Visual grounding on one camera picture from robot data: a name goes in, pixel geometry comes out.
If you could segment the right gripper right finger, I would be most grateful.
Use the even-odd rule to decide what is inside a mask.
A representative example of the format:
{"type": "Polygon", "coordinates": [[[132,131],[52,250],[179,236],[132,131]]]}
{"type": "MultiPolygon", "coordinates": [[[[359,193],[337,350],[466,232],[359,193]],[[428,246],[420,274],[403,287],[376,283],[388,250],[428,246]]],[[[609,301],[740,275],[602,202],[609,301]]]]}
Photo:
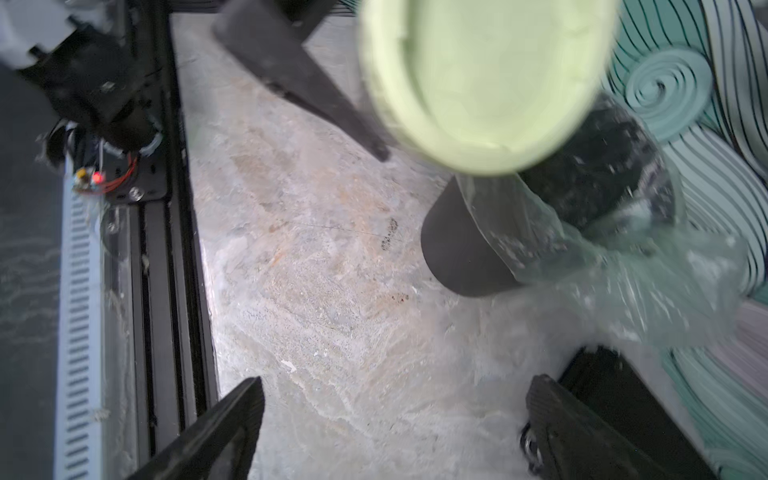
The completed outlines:
{"type": "Polygon", "coordinates": [[[526,395],[542,479],[680,479],[663,460],[665,444],[654,423],[613,400],[601,416],[547,375],[532,379],[526,395]]]}

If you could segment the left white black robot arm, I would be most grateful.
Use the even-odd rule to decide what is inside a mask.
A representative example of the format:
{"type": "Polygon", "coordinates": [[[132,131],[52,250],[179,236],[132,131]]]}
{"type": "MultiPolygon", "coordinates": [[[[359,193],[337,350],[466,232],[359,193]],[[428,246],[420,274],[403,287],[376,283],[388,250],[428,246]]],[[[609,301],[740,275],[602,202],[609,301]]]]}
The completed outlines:
{"type": "MultiPolygon", "coordinates": [[[[299,108],[335,125],[380,161],[389,149],[303,43],[331,1],[183,1],[182,11],[217,9],[217,41],[254,77],[299,108]]],[[[151,155],[162,141],[137,104],[145,74],[118,39],[75,17],[63,1],[4,1],[1,62],[41,88],[54,110],[119,151],[151,155]]]]}

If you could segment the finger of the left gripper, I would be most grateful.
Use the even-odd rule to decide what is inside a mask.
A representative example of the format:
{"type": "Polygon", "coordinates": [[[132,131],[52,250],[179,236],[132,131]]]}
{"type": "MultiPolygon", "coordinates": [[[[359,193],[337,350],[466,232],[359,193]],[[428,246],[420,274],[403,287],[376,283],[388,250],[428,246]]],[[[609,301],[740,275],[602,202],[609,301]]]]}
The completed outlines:
{"type": "Polygon", "coordinates": [[[273,93],[335,125],[381,162],[384,140],[304,48],[334,1],[227,1],[213,25],[216,40],[273,93]]]}

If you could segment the light green jar lid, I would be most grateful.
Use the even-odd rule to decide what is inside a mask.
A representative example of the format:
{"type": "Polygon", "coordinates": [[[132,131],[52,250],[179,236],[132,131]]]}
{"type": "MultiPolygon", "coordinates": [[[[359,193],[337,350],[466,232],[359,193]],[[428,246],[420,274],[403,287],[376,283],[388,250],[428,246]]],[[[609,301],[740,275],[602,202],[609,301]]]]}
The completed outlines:
{"type": "Polygon", "coordinates": [[[364,1],[358,53],[390,135],[457,173],[502,176],[562,147],[593,108],[616,1],[364,1]]]}

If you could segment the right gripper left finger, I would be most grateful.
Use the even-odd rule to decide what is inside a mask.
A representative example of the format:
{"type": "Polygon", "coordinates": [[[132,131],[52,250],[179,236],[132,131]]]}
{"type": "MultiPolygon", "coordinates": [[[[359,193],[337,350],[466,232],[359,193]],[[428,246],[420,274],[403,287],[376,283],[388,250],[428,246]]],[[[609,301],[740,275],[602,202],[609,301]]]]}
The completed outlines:
{"type": "Polygon", "coordinates": [[[133,479],[246,479],[265,411],[262,379],[243,380],[133,479]]]}

